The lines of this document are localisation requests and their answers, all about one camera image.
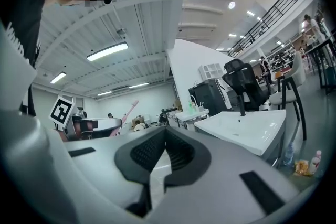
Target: water bottle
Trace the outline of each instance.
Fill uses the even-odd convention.
[[[285,152],[285,159],[283,160],[283,164],[284,165],[291,164],[293,160],[293,155],[294,155],[293,142],[290,142]]]

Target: white cabinet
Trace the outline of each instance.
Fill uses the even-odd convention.
[[[198,70],[201,74],[203,81],[206,81],[208,79],[221,79],[224,75],[223,69],[218,63],[200,66]]]

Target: black machine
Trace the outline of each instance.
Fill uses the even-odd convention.
[[[204,108],[209,109],[209,116],[214,116],[222,111],[231,111],[225,104],[229,100],[221,87],[218,79],[210,79],[190,88],[189,94],[195,97],[197,104],[204,102]]]

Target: black office chair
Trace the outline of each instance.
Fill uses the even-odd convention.
[[[266,92],[262,91],[255,78],[252,66],[239,59],[233,59],[226,63],[224,68],[227,73],[222,78],[236,92],[238,101],[244,100],[244,92],[250,99],[249,102],[244,103],[245,110],[259,111],[259,107],[268,99],[268,90]]]

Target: white sink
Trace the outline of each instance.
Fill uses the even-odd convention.
[[[246,112],[245,116],[240,116],[240,112],[221,112],[195,122],[194,125],[219,139],[262,156],[278,134],[285,118],[286,110]]]

